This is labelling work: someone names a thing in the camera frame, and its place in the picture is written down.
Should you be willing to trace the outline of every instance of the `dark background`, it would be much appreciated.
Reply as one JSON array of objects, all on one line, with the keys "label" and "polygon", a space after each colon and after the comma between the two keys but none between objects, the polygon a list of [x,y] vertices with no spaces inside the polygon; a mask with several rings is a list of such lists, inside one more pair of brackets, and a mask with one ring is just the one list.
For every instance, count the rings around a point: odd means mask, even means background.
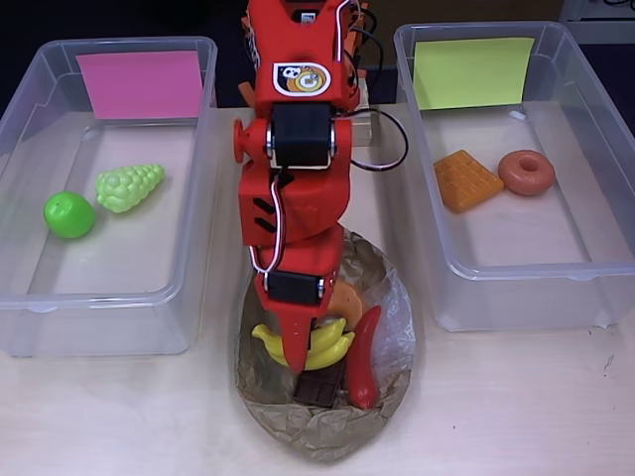
[{"label": "dark background", "polygon": [[[244,105],[237,84],[253,79],[253,67],[243,48],[240,25],[247,0],[179,0],[163,7],[149,0],[110,0],[107,3],[90,0],[9,2],[10,5],[3,5],[0,13],[0,112],[4,111],[29,62],[42,44],[51,40],[104,37],[193,35],[212,38],[218,46],[218,105]],[[465,4],[463,9],[452,8],[452,14],[431,6],[441,3],[370,1],[371,10],[379,16],[378,35],[386,49],[388,62],[388,69],[373,92],[372,102],[391,102],[394,98],[396,71],[391,70],[390,66],[391,58],[394,57],[391,37],[394,27],[399,24],[452,19],[550,20],[558,14],[562,0],[529,2],[533,5],[531,8],[524,1],[517,4],[515,0],[482,0],[477,2],[480,5],[478,9],[470,11],[468,4]],[[491,4],[487,7],[489,10],[483,7],[488,4]],[[417,8],[425,11],[418,13]],[[591,45],[582,46],[582,50],[631,131],[635,131],[635,72],[632,67],[624,67],[635,60],[635,45]],[[372,64],[374,56],[368,53],[365,62]]]}]

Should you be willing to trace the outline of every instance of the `pink sticky note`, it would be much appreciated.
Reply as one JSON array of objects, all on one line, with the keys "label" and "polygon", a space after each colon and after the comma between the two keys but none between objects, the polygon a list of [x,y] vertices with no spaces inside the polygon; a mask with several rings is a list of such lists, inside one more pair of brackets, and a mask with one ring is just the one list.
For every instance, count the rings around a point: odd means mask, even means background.
[{"label": "pink sticky note", "polygon": [[106,53],[77,62],[97,119],[197,117],[196,52]]}]

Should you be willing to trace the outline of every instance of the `table surface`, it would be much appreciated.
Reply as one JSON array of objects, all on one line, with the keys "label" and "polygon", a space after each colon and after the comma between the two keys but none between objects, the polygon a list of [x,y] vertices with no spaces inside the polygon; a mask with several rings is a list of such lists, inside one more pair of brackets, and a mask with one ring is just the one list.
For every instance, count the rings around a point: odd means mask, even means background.
[{"label": "table surface", "polygon": [[[165,357],[0,356],[0,475],[633,474],[635,316],[607,329],[448,333],[426,306],[425,283],[413,279],[405,281],[416,367],[378,437],[324,465],[261,429],[238,398],[232,372],[237,286],[247,260],[229,138],[231,120],[249,114],[219,110],[215,121],[227,141],[213,146],[221,149],[223,180],[192,349]],[[364,160],[371,152],[354,154]],[[390,238],[383,178],[357,169],[351,177],[342,222],[411,276],[407,268],[419,257],[404,259]]]}]

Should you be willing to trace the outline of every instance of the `yellow sticky note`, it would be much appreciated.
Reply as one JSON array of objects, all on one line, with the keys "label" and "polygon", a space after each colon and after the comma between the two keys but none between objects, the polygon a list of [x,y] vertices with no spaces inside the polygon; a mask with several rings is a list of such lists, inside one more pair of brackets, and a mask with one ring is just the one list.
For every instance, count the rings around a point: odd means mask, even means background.
[{"label": "yellow sticky note", "polygon": [[413,82],[419,108],[521,103],[533,44],[533,38],[417,43]]}]

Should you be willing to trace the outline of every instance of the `robot logo sticker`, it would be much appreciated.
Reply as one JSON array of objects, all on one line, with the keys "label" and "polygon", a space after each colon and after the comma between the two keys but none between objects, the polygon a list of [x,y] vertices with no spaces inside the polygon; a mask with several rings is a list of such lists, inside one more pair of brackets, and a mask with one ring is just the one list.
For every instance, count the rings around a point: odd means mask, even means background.
[{"label": "robot logo sticker", "polygon": [[330,74],[316,62],[274,62],[274,86],[285,96],[318,96],[330,86]]}]

